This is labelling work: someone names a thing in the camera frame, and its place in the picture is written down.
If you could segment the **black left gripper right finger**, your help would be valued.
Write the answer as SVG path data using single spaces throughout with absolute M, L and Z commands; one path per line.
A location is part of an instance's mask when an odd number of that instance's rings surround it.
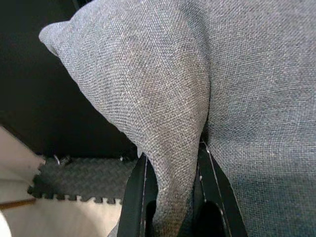
M 248 237 L 232 186 L 204 141 L 199 144 L 191 217 L 179 237 Z

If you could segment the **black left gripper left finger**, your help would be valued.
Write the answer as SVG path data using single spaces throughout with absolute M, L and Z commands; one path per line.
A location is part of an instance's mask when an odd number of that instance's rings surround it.
M 154 237 L 153 216 L 157 179 L 149 159 L 142 155 L 128 178 L 118 224 L 118 237 Z

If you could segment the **grey woven pillow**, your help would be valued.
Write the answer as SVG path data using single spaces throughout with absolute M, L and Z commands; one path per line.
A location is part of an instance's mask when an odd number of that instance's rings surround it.
M 203 131 L 249 237 L 316 237 L 316 0 L 93 0 L 39 39 L 149 158 L 155 237 L 184 221 Z

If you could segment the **black foam puzzle mat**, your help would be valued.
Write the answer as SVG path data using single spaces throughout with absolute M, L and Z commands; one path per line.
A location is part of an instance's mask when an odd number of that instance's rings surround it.
M 70 158 L 58 164 L 46 158 L 27 192 L 35 198 L 115 204 L 122 200 L 137 160 L 128 158 Z

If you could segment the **cream foam puzzle mat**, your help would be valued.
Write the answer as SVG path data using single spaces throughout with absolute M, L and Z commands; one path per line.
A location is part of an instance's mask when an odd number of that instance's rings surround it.
M 119 203 L 32 199 L 27 188 L 43 163 L 0 125 L 0 203 L 27 201 L 0 211 L 12 237 L 107 237 L 119 220 Z

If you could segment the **thin wooden stick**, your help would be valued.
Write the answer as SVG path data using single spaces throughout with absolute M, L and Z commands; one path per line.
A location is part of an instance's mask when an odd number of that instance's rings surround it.
M 0 202 L 0 210 L 12 209 L 36 203 L 36 198 L 29 198 L 16 201 Z

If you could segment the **white rounded object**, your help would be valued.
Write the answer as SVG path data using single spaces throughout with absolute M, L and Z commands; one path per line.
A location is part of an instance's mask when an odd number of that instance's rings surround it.
M 1 212 L 0 212 L 0 237 L 12 237 L 8 222 Z

